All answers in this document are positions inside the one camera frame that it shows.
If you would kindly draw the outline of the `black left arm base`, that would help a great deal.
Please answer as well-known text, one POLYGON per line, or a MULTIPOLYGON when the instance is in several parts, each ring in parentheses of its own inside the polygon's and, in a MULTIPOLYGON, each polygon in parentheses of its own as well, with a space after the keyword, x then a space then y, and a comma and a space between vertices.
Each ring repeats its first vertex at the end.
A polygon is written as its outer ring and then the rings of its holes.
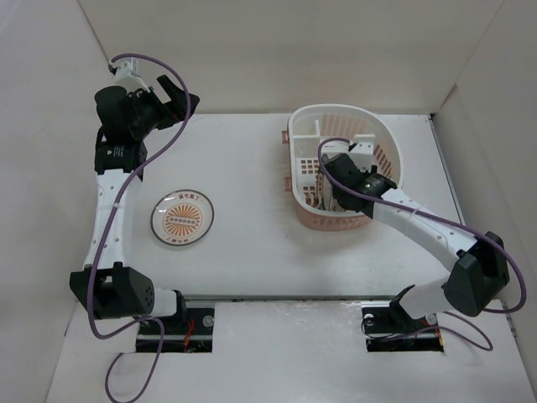
MULTIPOLYGON (((187 318, 162 317, 164 325, 163 353, 211 353, 215 309, 213 307, 189 308, 187 318)), ((135 342, 137 353, 156 353, 160 340, 159 325, 143 322, 135 342)))

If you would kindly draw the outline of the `orange sunburst white plate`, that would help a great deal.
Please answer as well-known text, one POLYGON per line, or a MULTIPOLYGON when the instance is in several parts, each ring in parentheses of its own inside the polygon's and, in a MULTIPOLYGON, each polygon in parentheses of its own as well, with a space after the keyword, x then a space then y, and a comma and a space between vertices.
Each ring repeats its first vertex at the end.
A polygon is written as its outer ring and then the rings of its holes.
POLYGON ((214 219, 214 206, 205 194, 182 189, 159 199, 150 215, 150 227, 161 243, 182 247, 202 240, 214 219))

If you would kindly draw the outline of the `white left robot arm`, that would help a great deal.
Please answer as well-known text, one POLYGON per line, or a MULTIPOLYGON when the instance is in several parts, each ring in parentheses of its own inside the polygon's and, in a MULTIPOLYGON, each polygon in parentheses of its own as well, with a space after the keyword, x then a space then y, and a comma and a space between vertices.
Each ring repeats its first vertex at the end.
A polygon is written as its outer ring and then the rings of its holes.
POLYGON ((85 263, 70 274, 69 285, 94 320, 152 316, 167 332, 177 333, 188 320, 181 293, 155 287, 130 263, 134 204, 148 155, 145 138, 155 129, 182 124, 200 99, 166 75, 157 82, 167 102, 141 86, 131 91, 108 86, 94 96, 101 121, 94 157, 96 216, 85 263))

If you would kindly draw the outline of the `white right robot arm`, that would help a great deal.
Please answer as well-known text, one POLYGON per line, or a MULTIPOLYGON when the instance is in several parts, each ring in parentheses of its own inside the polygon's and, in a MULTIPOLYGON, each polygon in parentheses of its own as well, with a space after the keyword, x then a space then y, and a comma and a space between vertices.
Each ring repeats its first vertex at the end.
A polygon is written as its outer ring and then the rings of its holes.
POLYGON ((410 285, 390 302, 388 320, 405 331, 418 319, 456 310, 478 316, 509 283, 503 241, 488 232, 482 237, 450 225, 412 201, 376 170, 361 171, 349 154, 323 159, 331 194, 348 211, 361 212, 402 233, 435 257, 448 275, 426 285, 410 285))

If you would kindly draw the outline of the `green rimmed white plate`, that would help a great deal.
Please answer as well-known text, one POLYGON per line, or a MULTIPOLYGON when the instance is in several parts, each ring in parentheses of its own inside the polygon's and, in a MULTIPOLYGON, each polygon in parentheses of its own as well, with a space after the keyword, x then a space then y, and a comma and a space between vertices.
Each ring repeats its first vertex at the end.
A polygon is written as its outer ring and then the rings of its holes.
POLYGON ((322 170, 319 169, 315 179, 315 193, 317 200, 315 207, 319 210, 326 210, 325 190, 327 187, 330 187, 330 182, 325 178, 322 170))

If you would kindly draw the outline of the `red lettered white plate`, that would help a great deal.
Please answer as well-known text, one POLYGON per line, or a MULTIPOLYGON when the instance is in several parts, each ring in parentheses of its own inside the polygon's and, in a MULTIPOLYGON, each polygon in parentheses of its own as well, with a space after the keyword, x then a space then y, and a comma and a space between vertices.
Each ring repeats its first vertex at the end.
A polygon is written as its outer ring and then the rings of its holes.
MULTIPOLYGON (((345 154, 348 151, 349 143, 345 141, 335 140, 331 141, 326 145, 326 154, 329 160, 334 159, 339 154, 345 154)), ((336 200, 333 191, 336 188, 333 186, 331 188, 331 199, 330 199, 330 210, 333 212, 344 212, 344 209, 339 205, 336 200)))

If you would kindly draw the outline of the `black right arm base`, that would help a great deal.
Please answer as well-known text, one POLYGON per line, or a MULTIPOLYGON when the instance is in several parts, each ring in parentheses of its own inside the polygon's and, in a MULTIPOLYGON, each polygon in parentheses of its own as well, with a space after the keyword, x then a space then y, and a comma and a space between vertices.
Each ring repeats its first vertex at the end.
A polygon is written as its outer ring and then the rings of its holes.
POLYGON ((400 300, 411 288, 412 285, 406 287, 390 301, 361 304, 361 331, 368 353, 444 352, 436 315, 430 324, 425 317, 411 318, 400 306, 400 300))

